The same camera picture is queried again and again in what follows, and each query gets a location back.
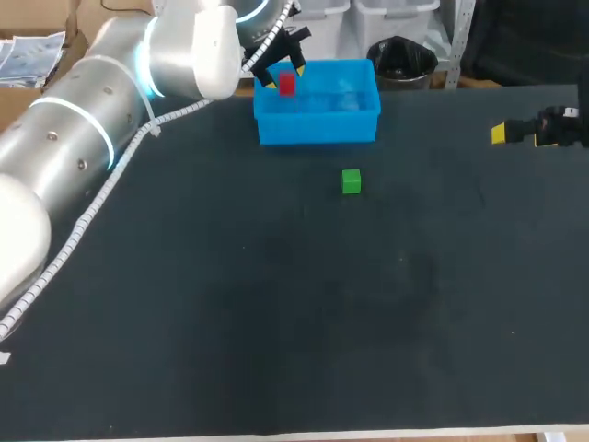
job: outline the black trash bin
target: black trash bin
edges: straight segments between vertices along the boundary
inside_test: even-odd
[[[379,89],[428,89],[438,65],[435,53],[415,41],[391,37],[374,44],[367,57],[375,66]]]

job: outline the black table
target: black table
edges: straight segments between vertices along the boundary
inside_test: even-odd
[[[490,146],[575,88],[382,101],[374,145],[260,147],[247,99],[146,139],[0,347],[0,440],[587,423],[589,152]]]

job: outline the blue plastic container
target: blue plastic container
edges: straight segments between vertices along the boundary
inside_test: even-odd
[[[278,63],[270,72],[294,72]],[[261,145],[366,143],[376,139],[380,97],[370,60],[311,61],[296,79],[296,97],[278,89],[254,89],[254,116]]]

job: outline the red block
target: red block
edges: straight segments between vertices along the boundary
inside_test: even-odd
[[[294,97],[296,95],[296,74],[282,71],[278,84],[281,97]]]

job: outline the green cube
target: green cube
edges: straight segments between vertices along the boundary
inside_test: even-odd
[[[362,189],[360,170],[349,169],[341,171],[341,192],[344,195],[355,195]]]

